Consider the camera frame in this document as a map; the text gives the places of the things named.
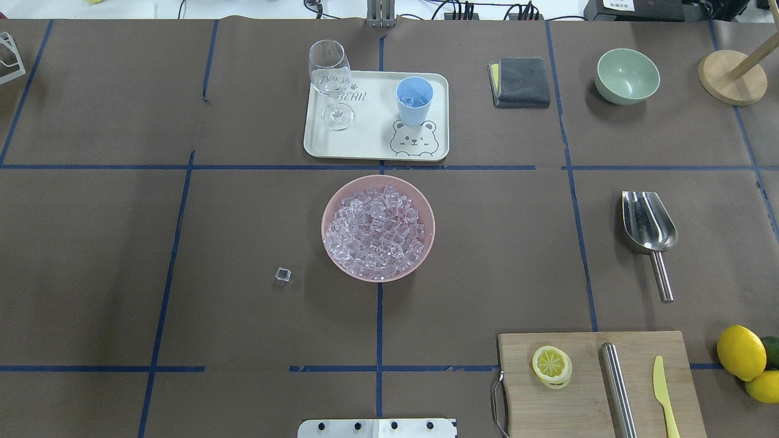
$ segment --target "bear illustration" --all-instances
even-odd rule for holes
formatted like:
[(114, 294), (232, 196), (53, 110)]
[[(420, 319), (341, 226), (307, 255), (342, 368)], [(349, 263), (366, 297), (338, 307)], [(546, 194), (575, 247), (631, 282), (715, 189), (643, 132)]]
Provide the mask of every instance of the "bear illustration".
[(401, 120), (393, 123), (395, 135), (389, 142), (389, 148), (395, 155), (422, 157), (435, 154), (439, 148), (435, 138), (435, 123), (425, 120), (420, 126), (409, 126)]

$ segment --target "empty wine glass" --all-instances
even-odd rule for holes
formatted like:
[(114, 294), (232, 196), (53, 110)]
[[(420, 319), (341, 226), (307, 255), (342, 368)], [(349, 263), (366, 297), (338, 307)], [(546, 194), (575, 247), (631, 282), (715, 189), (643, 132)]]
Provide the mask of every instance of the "empty wine glass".
[(308, 50), (308, 76), (317, 91), (332, 102), (322, 113), (325, 126), (343, 131), (354, 121), (354, 111), (338, 101), (351, 83), (344, 46), (335, 40), (316, 41)]

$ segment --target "metal ice scoop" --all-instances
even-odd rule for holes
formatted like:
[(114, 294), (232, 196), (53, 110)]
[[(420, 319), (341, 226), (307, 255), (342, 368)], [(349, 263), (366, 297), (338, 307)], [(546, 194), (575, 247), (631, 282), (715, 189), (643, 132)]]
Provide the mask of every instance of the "metal ice scoop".
[(675, 245), (678, 236), (660, 197), (654, 192), (622, 192), (622, 220), (630, 247), (652, 258), (660, 300), (673, 302), (662, 252)]

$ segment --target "bowl of ice cubes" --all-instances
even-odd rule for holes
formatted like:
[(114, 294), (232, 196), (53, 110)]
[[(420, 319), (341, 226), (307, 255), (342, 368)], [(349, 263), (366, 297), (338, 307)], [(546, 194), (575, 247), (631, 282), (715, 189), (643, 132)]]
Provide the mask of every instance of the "bowl of ice cubes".
[(333, 263), (358, 280), (397, 280), (425, 261), (435, 237), (430, 203), (416, 187), (389, 175), (341, 187), (322, 215), (322, 242)]

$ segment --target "white tray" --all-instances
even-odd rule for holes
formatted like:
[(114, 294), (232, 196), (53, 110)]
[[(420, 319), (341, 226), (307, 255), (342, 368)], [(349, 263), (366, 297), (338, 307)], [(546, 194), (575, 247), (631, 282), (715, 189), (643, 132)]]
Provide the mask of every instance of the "white tray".
[[(404, 125), (397, 112), (395, 87), (408, 76), (423, 77), (433, 85), (433, 100), (421, 126)], [(322, 121), (328, 98), (310, 86), (303, 147), (312, 156), (439, 161), (449, 153), (449, 83), (439, 74), (352, 70), (351, 90), (341, 101), (354, 110), (354, 123), (343, 131), (332, 131)], [(407, 136), (410, 140), (421, 137), (418, 144), (428, 145), (412, 146)]]

